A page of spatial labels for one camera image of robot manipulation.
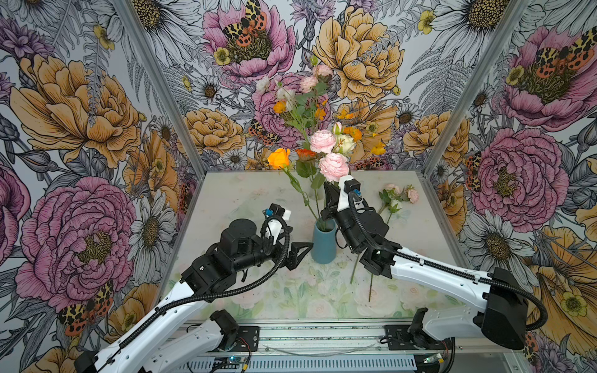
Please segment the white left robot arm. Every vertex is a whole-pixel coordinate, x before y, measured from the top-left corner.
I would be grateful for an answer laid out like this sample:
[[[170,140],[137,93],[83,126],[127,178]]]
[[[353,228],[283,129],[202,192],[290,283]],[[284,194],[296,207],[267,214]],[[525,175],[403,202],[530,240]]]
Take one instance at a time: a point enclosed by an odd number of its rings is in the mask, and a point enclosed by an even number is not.
[[[261,227],[236,219],[219,241],[186,269],[180,282],[123,337],[98,352],[85,352],[77,372],[171,372],[197,354],[230,349],[239,325],[225,310],[216,311],[195,331],[172,335],[212,301],[253,290],[280,268],[294,270],[312,250],[311,242],[292,242],[289,212],[266,211]]]

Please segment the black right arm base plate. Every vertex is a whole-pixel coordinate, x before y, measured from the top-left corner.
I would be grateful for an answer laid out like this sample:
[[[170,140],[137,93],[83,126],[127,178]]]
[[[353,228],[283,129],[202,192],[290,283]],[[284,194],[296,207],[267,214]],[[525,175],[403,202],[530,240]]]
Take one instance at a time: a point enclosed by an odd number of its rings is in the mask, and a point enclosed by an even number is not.
[[[425,332],[412,334],[410,326],[402,324],[390,324],[384,326],[384,336],[380,339],[381,344],[388,346],[390,351],[451,351],[452,340],[434,340]]]

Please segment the large pink peach rose stem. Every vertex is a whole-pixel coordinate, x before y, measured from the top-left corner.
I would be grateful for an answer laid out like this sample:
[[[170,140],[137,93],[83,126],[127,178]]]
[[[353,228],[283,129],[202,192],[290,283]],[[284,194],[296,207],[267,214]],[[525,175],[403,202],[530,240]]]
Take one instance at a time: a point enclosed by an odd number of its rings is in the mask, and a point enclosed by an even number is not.
[[[411,184],[407,186],[397,186],[387,184],[379,191],[379,198],[382,207],[378,210],[379,214],[388,211],[386,223],[388,224],[392,217],[398,215],[404,207],[404,204],[416,204],[419,201],[419,193]]]

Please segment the orange rose stem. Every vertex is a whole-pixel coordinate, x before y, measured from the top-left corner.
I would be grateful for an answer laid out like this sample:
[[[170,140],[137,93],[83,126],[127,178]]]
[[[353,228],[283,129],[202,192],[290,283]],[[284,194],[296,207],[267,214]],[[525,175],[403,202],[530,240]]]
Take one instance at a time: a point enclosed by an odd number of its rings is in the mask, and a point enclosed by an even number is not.
[[[267,157],[267,165],[271,169],[283,172],[283,174],[286,175],[286,177],[288,177],[289,183],[292,186],[292,188],[295,191],[297,191],[303,199],[303,196],[301,194],[301,190],[303,189],[303,186],[301,185],[300,181],[298,180],[301,177],[297,174],[297,172],[295,170],[295,163],[297,160],[295,162],[293,162],[291,160],[291,153],[292,152],[290,149],[283,149],[283,148],[277,149],[276,151],[272,152]]]

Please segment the orange poppy flower stem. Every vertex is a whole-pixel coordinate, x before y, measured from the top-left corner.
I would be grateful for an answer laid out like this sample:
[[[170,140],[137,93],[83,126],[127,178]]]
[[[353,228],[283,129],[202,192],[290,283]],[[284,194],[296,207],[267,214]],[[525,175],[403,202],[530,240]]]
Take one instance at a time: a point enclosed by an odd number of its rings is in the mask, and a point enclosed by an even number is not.
[[[272,110],[275,119],[275,133],[286,140],[289,140],[291,137],[295,140],[303,137],[303,134],[298,128],[299,123],[297,119],[293,117],[287,101],[280,100],[276,102],[272,107]]]

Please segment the tall teal cylinder vase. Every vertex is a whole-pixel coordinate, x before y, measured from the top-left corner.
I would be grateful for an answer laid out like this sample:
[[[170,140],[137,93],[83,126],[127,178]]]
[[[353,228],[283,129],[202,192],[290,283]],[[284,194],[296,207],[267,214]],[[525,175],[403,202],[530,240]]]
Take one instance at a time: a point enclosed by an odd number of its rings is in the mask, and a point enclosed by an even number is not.
[[[336,223],[334,220],[318,220],[315,223],[312,243],[313,249],[311,255],[318,264],[330,264],[337,255],[336,243]]]

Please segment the orange leafy flower stem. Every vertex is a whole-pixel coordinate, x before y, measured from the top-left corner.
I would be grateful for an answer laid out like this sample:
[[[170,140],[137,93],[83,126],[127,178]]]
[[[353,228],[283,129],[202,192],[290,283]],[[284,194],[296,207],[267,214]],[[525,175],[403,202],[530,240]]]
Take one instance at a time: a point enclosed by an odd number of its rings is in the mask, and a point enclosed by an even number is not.
[[[313,189],[317,189],[320,186],[323,186],[325,177],[320,172],[319,168],[321,153],[313,152],[309,149],[297,149],[295,153],[298,156],[298,160],[295,163],[295,170],[297,174],[308,183],[308,188],[312,187]],[[317,222],[321,219],[320,212],[323,203],[317,200],[310,200],[308,196],[308,188],[303,188],[301,194],[303,196],[304,204],[309,208],[313,216],[317,218]]]

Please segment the two pink carnations stem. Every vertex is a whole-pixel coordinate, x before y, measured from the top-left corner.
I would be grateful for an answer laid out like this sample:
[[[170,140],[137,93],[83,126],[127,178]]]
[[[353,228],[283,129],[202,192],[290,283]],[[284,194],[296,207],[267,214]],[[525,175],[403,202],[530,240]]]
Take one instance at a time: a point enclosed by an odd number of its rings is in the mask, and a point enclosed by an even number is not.
[[[335,138],[332,130],[318,130],[309,136],[303,146],[303,149],[321,153],[319,168],[325,177],[324,183],[326,181],[337,183],[341,177],[349,174],[350,157],[332,152],[334,145]]]

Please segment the clear ribbed glass vase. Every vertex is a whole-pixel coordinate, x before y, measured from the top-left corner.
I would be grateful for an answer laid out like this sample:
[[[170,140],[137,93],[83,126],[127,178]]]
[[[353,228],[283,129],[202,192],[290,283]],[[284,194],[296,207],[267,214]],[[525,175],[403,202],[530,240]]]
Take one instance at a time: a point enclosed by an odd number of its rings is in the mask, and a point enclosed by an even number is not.
[[[308,188],[308,196],[310,200],[323,201],[325,199],[324,187],[320,186],[317,189],[313,189],[311,186]]]

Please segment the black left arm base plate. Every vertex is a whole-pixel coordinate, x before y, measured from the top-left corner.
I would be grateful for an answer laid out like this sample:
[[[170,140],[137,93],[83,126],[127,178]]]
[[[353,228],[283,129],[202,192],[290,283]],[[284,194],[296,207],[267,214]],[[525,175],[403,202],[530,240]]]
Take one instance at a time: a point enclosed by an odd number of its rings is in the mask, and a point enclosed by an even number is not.
[[[224,334],[220,344],[209,353],[256,352],[260,333],[259,326],[239,326],[235,332]]]

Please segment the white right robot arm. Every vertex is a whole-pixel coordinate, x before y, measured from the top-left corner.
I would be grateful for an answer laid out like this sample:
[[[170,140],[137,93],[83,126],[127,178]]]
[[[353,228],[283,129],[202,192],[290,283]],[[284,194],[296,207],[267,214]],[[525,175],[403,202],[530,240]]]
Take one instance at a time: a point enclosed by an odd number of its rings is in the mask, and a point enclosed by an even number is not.
[[[521,351],[527,333],[547,323],[546,306],[520,288],[511,272],[457,267],[388,240],[387,223],[362,197],[354,177],[326,182],[323,188],[323,218],[335,221],[365,270],[423,285],[462,303],[460,308],[447,310],[418,309],[403,333],[404,340],[416,348],[429,349],[434,341],[484,337],[502,348]]]

